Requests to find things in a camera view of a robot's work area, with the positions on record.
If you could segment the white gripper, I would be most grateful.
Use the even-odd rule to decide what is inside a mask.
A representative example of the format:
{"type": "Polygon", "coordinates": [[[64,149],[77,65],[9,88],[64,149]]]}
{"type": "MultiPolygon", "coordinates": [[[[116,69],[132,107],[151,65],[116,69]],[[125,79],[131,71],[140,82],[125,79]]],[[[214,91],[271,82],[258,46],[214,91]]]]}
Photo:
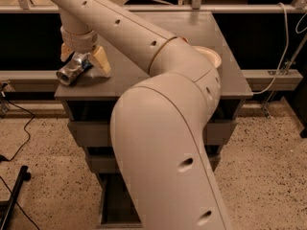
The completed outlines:
{"type": "MultiPolygon", "coordinates": [[[[91,52],[98,43],[98,35],[94,31],[90,31],[87,34],[72,34],[61,27],[60,32],[63,40],[60,48],[60,60],[62,62],[68,60],[74,52],[82,54],[91,52]]],[[[104,77],[110,77],[111,67],[102,46],[97,46],[88,58],[92,65],[101,71],[104,77]]]]}

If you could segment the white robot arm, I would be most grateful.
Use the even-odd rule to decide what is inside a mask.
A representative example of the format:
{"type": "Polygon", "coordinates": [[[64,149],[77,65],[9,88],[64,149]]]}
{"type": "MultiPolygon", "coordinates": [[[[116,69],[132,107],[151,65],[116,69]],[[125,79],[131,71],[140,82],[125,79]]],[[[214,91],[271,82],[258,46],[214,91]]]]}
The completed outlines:
{"type": "Polygon", "coordinates": [[[82,21],[145,73],[110,121],[119,170],[144,230],[233,230],[202,132],[222,84],[180,37],[108,0],[52,0],[65,30],[82,21]]]}

